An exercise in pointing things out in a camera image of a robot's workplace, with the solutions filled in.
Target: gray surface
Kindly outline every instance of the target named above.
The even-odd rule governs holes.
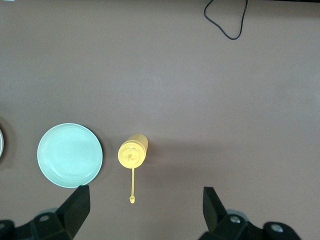
[[[197,239],[203,186],[253,224],[319,238],[320,4],[249,1],[237,41],[206,0],[0,1],[0,218],[21,225],[73,189],[49,182],[37,146],[51,127],[90,128],[104,162],[87,239]],[[236,35],[244,1],[208,14]],[[149,138],[136,170],[117,159]]]

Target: light blue plate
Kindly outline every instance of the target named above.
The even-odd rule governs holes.
[[[60,187],[77,188],[97,176],[103,154],[99,140],[89,129],[64,123],[43,135],[37,158],[47,179]]]

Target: white object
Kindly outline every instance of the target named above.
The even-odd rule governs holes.
[[[2,135],[2,132],[0,130],[0,157],[1,157],[1,154],[4,150],[4,145],[5,145],[4,136]]]
[[[60,187],[77,188],[97,176],[103,153],[99,140],[89,129],[64,123],[43,135],[37,158],[47,179]]]

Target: black cable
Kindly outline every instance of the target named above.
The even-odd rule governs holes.
[[[230,37],[224,30],[222,27],[219,26],[219,24],[217,24],[215,21],[212,21],[208,16],[207,16],[207,8],[210,6],[210,4],[213,2],[214,0],[211,0],[204,8],[204,11],[203,11],[203,14],[205,16],[206,19],[208,19],[211,23],[213,23],[214,25],[216,25],[220,30],[221,32],[223,32],[223,34],[230,40],[237,40],[241,33],[242,33],[242,27],[244,25],[244,18],[245,18],[245,14],[246,14],[246,11],[247,11],[247,6],[248,6],[248,0],[245,0],[245,7],[244,7],[244,11],[243,11],[243,15],[242,15],[242,20],[241,20],[241,28],[240,28],[240,33],[237,37]]]

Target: yellow bottle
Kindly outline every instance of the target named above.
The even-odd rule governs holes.
[[[133,134],[120,147],[118,152],[119,162],[127,169],[132,169],[132,187],[130,203],[135,203],[135,168],[145,160],[148,149],[148,139],[141,133]]]

